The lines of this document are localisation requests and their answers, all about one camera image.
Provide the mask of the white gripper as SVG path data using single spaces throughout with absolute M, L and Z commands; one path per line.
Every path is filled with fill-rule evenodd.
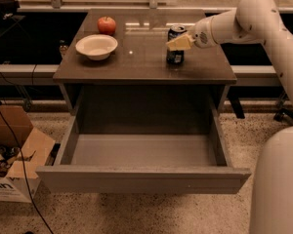
M 188 34 L 182 34 L 166 43 L 169 51 L 189 50 L 194 44 L 198 48 L 211 48 L 216 45 L 212 33 L 212 17 L 201 19 L 191 26 Z

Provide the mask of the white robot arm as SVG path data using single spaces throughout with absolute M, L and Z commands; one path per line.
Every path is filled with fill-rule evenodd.
M 199 20 L 166 46 L 183 51 L 223 43 L 261 44 L 293 106 L 293 34 L 273 0 L 240 0 L 236 8 Z M 293 234 L 293 127 L 274 134 L 258 157 L 249 234 Z

